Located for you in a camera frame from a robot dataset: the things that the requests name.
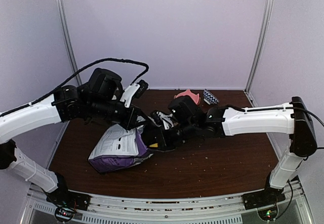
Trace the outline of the purple pet food bag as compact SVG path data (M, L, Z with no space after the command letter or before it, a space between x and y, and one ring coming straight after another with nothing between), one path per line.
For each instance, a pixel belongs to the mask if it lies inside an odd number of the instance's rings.
M144 144L143 127L126 130L119 124L109 127L88 157L90 165L99 173L127 169L153 156Z

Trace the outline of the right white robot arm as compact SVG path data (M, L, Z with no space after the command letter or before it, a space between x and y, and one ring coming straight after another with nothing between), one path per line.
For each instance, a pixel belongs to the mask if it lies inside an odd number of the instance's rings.
M175 148L177 143L195 136L222 138L250 133L283 133L290 145L277 166L269 173L260 201L271 204L285 187L302 161L317 151L312 118L300 97L291 102L266 107L240 108L233 105L211 107L204 112L189 96L180 96L168 106L170 115L155 111L151 116L140 115L136 126L143 126L145 142L156 144L159 151Z

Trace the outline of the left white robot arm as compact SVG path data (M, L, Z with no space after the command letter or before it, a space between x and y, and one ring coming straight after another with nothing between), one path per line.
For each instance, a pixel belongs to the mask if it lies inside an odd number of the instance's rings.
M132 105L147 90L144 80L123 88L116 73L97 68L89 81L79 87L59 86L49 95L1 113L1 169L11 170L53 195L62 206L69 205L73 195L63 176L47 170L27 157L13 138L39 127L74 119L102 119L130 130L140 126L142 111Z

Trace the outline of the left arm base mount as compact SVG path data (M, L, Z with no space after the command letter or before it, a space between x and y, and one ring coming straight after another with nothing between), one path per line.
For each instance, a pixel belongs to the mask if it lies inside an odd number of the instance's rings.
M91 196L77 192L69 192L68 200L61 200L52 193L46 193L46 200L56 206L54 217L59 222L69 222L77 214L78 210L87 211L90 204Z

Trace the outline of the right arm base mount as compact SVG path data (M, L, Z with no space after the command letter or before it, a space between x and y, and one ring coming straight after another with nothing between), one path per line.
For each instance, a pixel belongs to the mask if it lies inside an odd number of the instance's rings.
M278 203L286 199L284 194L267 194L258 191L242 195L245 210L257 209L258 217L263 221L274 221L279 216Z

